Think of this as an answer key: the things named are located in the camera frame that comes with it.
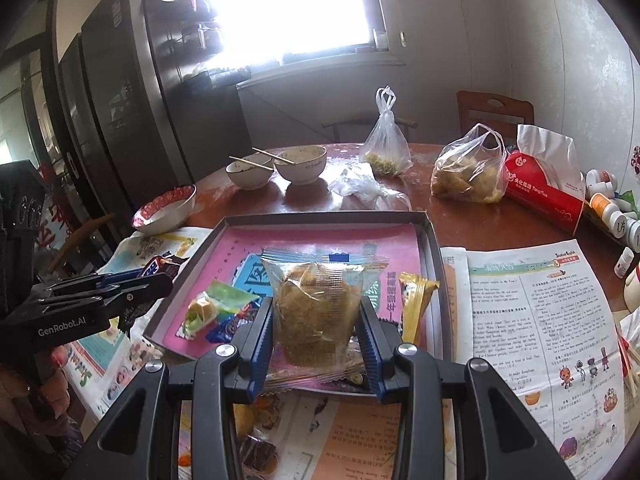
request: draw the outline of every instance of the red tissue package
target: red tissue package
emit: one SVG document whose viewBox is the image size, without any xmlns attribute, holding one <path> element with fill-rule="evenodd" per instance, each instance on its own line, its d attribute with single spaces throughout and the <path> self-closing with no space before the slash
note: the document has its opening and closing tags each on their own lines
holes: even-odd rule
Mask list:
<svg viewBox="0 0 640 480">
<path fill-rule="evenodd" d="M 584 179 L 574 140 L 531 126 L 518 126 L 518 150 L 505 162 L 506 196 L 551 223 L 575 233 L 584 201 Z"/>
</svg>

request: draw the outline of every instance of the blue gripper pad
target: blue gripper pad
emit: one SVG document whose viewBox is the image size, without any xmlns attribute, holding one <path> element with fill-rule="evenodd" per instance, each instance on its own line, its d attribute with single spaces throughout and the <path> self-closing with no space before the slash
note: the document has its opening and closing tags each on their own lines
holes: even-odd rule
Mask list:
<svg viewBox="0 0 640 480">
<path fill-rule="evenodd" d="M 367 296 L 362 297 L 355 329 L 371 391 L 379 402 L 394 402 L 400 387 L 394 364 L 394 349 L 402 342 L 398 330 L 378 319 Z"/>
<path fill-rule="evenodd" d="M 267 377 L 271 351 L 273 351 L 273 311 L 271 298 L 264 298 L 254 322 L 238 327 L 231 344 L 238 348 L 238 371 L 225 379 L 233 390 L 232 400 L 250 404 L 260 394 Z"/>
</svg>

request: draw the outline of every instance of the yellow snack wrapper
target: yellow snack wrapper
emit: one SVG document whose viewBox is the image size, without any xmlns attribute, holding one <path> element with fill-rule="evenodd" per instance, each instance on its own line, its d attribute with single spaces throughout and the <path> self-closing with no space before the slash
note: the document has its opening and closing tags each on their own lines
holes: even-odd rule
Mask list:
<svg viewBox="0 0 640 480">
<path fill-rule="evenodd" d="M 418 324 L 440 282 L 432 282 L 410 272 L 401 272 L 399 279 L 402 291 L 402 341 L 417 345 Z"/>
</svg>

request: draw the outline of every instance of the gray tray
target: gray tray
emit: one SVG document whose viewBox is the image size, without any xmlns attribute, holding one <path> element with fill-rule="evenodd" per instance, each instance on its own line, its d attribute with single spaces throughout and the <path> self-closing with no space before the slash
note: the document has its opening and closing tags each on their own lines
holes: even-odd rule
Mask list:
<svg viewBox="0 0 640 480">
<path fill-rule="evenodd" d="M 172 293 L 161 301 L 146 327 L 144 335 L 158 346 L 176 313 L 186 300 L 186 295 L 198 279 L 209 260 L 220 237 L 228 227 L 278 228 L 283 229 L 354 229 L 366 227 L 390 227 L 412 224 L 415 228 L 422 275 L 430 280 L 439 280 L 440 288 L 431 297 L 425 315 L 427 350 L 436 358 L 452 360 L 452 331 L 449 316 L 447 284 L 440 256 L 440 246 L 433 226 L 422 212 L 402 211 L 335 211 L 322 213 L 282 213 L 264 215 L 229 216 L 220 221 L 206 238 L 198 251 L 186 263 L 178 275 Z"/>
</svg>

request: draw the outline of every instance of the black refrigerator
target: black refrigerator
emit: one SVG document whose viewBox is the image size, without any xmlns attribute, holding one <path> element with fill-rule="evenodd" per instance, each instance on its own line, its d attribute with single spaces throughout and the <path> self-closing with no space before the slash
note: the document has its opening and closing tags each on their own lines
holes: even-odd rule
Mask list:
<svg viewBox="0 0 640 480">
<path fill-rule="evenodd" d="M 184 0 L 101 0 L 60 61 L 72 140 L 120 227 L 159 194 L 251 149 L 236 89 L 250 75 L 184 76 L 194 56 L 200 62 L 214 53 L 185 56 L 179 48 L 177 34 L 202 18 L 175 12 L 181 6 Z"/>
</svg>

